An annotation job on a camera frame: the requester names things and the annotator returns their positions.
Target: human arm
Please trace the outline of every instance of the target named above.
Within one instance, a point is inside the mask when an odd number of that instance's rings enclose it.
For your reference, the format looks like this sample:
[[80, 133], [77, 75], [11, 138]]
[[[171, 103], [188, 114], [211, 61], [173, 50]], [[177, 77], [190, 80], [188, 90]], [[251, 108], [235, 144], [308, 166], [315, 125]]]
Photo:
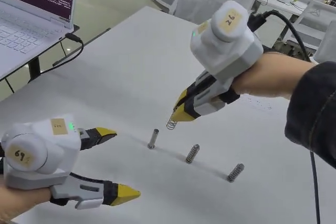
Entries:
[[285, 135], [336, 168], [336, 63], [264, 54], [234, 80], [239, 94], [291, 97]]
[[37, 190], [10, 189], [0, 176], [0, 224], [14, 219], [38, 204], [48, 202], [51, 192], [48, 188]]

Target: laptop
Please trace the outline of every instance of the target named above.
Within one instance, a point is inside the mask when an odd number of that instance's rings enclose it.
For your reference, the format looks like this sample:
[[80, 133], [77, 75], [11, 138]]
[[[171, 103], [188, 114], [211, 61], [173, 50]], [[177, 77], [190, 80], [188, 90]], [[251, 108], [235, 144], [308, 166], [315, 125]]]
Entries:
[[75, 0], [0, 0], [0, 80], [73, 32]]

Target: metal spring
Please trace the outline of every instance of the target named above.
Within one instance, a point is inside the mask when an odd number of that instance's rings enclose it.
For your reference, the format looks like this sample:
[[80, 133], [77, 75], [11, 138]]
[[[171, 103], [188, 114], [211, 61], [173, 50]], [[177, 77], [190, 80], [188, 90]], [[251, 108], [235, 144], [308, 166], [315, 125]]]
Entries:
[[229, 174], [229, 176], [227, 176], [227, 181], [229, 181], [230, 183], [232, 183], [233, 181], [235, 181], [235, 179], [239, 176], [239, 174], [244, 170], [245, 165], [243, 164], [238, 164], [233, 171]]
[[166, 125], [166, 127], [167, 127], [167, 129], [168, 130], [173, 130], [173, 129], [175, 129], [175, 127], [176, 127], [176, 125], [177, 125], [177, 122], [175, 122], [175, 121], [173, 121], [172, 120], [172, 116], [173, 116], [173, 114], [171, 115], [171, 117], [169, 118], [169, 120], [168, 120], [168, 122], [167, 122], [167, 125]]
[[188, 164], [191, 164], [191, 163], [194, 161], [194, 159], [195, 159], [195, 157], [196, 157], [198, 151], [200, 151], [200, 149], [199, 149], [199, 145], [198, 145], [198, 144], [195, 144], [195, 145], [191, 148], [191, 150], [190, 150], [190, 152], [189, 152], [187, 158], [185, 159], [185, 162], [188, 163]]

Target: beige label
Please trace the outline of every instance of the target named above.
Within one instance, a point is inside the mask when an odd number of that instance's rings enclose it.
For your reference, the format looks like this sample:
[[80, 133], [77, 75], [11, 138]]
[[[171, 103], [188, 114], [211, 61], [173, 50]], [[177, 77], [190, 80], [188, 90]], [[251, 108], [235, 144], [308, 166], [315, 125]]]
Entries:
[[66, 135], [68, 134], [65, 120], [63, 118], [51, 119], [51, 126], [54, 135]]
[[6, 157], [13, 159], [26, 168], [29, 168], [35, 159], [34, 155], [15, 144], [10, 146], [6, 152]]
[[229, 33], [237, 27], [240, 20], [241, 20], [241, 14], [235, 9], [230, 9], [227, 12], [225, 18], [219, 24], [219, 27], [223, 29], [225, 32]]
[[208, 21], [200, 24], [200, 26], [198, 27], [197, 31], [198, 34], [201, 34], [202, 32], [204, 32], [204, 30], [208, 27]]

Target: white table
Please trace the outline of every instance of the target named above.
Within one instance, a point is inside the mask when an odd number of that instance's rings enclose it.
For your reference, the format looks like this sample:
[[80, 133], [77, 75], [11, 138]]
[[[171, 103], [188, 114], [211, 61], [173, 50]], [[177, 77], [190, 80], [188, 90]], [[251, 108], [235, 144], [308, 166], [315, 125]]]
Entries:
[[293, 15], [300, 16], [301, 13], [303, 12], [304, 9], [306, 9], [307, 4], [296, 1], [295, 5], [292, 4], [285, 4], [283, 2], [280, 2], [280, 0], [257, 0], [261, 2], [263, 5], [267, 4], [268, 6], [275, 8], [277, 10], [286, 12], [286, 13], [291, 13]]
[[[118, 207], [83, 211], [43, 204], [28, 213], [36, 223], [316, 222], [309, 152], [284, 137], [286, 100], [244, 96], [174, 131], [165, 128], [177, 97], [203, 70], [189, 48], [193, 28], [146, 7], [0, 103], [0, 133], [14, 122], [63, 113], [73, 113], [78, 127], [117, 130], [104, 146], [81, 153], [74, 172], [142, 193]], [[154, 128], [161, 131], [149, 150]], [[195, 162], [183, 163], [196, 143]], [[233, 184], [221, 178], [241, 162], [245, 171]], [[336, 171], [319, 158], [317, 170], [322, 220], [333, 223]]]

